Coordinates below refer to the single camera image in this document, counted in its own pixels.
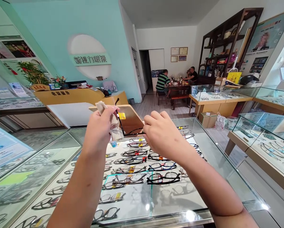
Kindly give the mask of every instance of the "black shirt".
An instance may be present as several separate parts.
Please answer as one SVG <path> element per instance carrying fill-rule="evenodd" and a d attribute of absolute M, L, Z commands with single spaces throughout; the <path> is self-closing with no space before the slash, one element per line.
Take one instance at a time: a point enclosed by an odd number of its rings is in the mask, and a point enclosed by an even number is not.
<path fill-rule="evenodd" d="M 198 79 L 198 74 L 197 74 L 196 71 L 194 71 L 193 73 L 190 73 L 189 76 L 190 76 L 190 77 L 191 77 L 191 76 L 194 76 L 194 77 L 191 79 L 192 81 L 196 81 L 196 80 Z"/>

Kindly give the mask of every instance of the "picture frame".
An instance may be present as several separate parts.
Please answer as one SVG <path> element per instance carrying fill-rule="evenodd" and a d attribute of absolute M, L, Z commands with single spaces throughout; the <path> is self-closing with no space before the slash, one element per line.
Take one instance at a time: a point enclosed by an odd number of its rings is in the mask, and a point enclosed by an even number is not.
<path fill-rule="evenodd" d="M 180 48 L 170 48 L 170 55 L 179 55 Z"/>
<path fill-rule="evenodd" d="M 187 55 L 179 55 L 178 61 L 186 61 Z"/>
<path fill-rule="evenodd" d="M 188 47 L 181 47 L 179 51 L 179 55 L 187 55 Z"/>
<path fill-rule="evenodd" d="M 171 56 L 170 57 L 170 61 L 171 62 L 178 62 L 178 56 L 176 55 L 176 56 Z"/>

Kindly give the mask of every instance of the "man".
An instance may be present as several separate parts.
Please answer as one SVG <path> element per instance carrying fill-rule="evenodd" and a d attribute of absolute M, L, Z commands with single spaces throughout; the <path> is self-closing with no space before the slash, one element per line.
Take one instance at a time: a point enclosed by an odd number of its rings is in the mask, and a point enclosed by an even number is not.
<path fill-rule="evenodd" d="M 170 83 L 170 79 L 167 77 L 167 74 L 168 74 L 168 70 L 163 70 L 163 74 L 160 74 L 158 76 L 158 82 L 157 82 L 157 85 L 156 85 L 156 89 L 158 92 L 165 92 L 166 97 L 169 98 L 169 95 L 170 95 L 170 90 L 165 87 L 166 84 L 169 84 L 171 85 Z"/>
<path fill-rule="evenodd" d="M 195 71 L 195 67 L 192 66 L 189 70 L 189 72 L 187 72 L 187 78 L 183 79 L 183 80 L 187 80 L 188 83 L 190 85 L 195 85 L 195 81 L 197 81 L 198 79 L 198 74 L 197 72 Z"/>

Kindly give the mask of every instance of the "wooden chair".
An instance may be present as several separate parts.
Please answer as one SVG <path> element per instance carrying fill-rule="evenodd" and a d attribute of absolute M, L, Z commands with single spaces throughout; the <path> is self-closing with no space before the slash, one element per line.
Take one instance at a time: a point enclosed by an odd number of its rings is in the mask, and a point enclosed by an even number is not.
<path fill-rule="evenodd" d="M 158 92 L 157 91 L 157 94 L 158 94 L 158 105 L 159 105 L 159 101 L 160 101 L 160 97 L 164 97 L 165 98 L 165 102 L 167 104 L 167 99 L 166 99 L 166 94 L 165 92 Z"/>

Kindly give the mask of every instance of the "framed certificate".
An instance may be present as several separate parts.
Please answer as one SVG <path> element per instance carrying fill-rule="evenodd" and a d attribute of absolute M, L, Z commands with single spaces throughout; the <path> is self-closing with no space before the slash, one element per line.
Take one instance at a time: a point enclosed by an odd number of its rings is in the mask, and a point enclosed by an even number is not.
<path fill-rule="evenodd" d="M 188 47 L 180 47 L 180 55 L 187 55 Z"/>
<path fill-rule="evenodd" d="M 171 56 L 170 61 L 171 62 L 178 62 L 178 56 Z"/>
<path fill-rule="evenodd" d="M 171 48 L 170 55 L 179 55 L 179 49 L 180 48 Z"/>

